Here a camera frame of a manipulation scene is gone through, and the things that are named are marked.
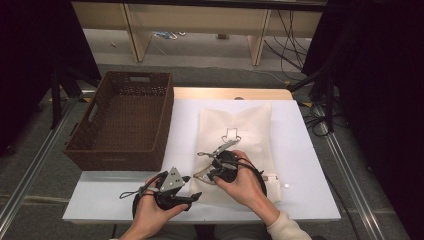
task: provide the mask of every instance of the wrist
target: wrist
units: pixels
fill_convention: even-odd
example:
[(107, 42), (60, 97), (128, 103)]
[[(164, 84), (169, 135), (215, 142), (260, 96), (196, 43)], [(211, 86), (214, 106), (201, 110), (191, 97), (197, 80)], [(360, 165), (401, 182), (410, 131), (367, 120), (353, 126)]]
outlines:
[(267, 227), (277, 221), (280, 216), (280, 210), (278, 210), (266, 196), (258, 197), (252, 201), (248, 207), (265, 223)]
[(145, 232), (131, 226), (119, 240), (145, 240), (148, 237), (150, 236)]

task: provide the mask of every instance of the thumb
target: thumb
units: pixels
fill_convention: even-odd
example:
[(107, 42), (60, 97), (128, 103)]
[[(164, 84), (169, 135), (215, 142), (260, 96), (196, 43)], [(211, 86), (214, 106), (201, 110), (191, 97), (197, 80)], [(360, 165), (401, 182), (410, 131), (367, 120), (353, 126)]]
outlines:
[(188, 204), (180, 204), (171, 209), (166, 210), (166, 215), (168, 219), (171, 219), (177, 216), (178, 214), (180, 214), (182, 211), (186, 210), (187, 208), (188, 208)]
[(227, 191), (228, 186), (230, 185), (229, 183), (217, 176), (213, 177), (213, 181), (216, 183), (216, 185), (218, 185), (218, 187), (222, 188), (224, 191)]

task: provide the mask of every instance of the human hand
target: human hand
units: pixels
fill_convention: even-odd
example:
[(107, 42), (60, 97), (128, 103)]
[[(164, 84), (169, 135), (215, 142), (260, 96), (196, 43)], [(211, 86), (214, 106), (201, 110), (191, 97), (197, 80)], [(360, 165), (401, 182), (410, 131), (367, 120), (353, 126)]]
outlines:
[[(252, 165), (246, 153), (240, 150), (232, 152), (240, 159), (240, 163)], [(227, 183), (219, 177), (214, 177), (214, 181), (234, 200), (247, 207), (250, 207), (258, 199), (265, 197), (253, 171), (241, 165), (238, 166), (237, 178), (233, 182)]]
[[(246, 153), (240, 150), (233, 150), (232, 152), (238, 158), (242, 158), (239, 162), (251, 165)], [(249, 168), (239, 165), (237, 178), (231, 183), (227, 183), (219, 177), (214, 177), (213, 179), (216, 185), (222, 188), (234, 200), (255, 212), (267, 226), (270, 226), (278, 219), (280, 211), (264, 195), (258, 179)]]
[[(153, 194), (152, 191), (147, 190), (145, 194)], [(133, 223), (127, 232), (120, 238), (121, 240), (141, 240), (147, 239), (157, 233), (169, 219), (177, 216), (182, 211), (188, 208), (187, 204), (177, 205), (169, 210), (162, 210), (155, 201), (153, 195), (145, 195), (140, 198), (137, 205), (137, 212), (135, 214)]]

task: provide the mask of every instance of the brown woven basket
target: brown woven basket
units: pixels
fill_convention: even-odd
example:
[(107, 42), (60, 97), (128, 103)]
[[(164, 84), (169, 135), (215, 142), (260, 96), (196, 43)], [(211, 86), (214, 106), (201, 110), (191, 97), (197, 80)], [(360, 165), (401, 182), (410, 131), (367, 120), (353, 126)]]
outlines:
[(169, 73), (108, 72), (64, 153), (83, 171), (160, 171), (173, 104)]

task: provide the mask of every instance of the white sleeve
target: white sleeve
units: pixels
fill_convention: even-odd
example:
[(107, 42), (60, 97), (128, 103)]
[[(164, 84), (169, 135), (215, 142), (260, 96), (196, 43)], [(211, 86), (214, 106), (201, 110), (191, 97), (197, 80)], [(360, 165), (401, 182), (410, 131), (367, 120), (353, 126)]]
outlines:
[(310, 240), (311, 237), (299, 228), (299, 225), (289, 218), (286, 212), (280, 211), (280, 216), (271, 226), (267, 227), (273, 240)]

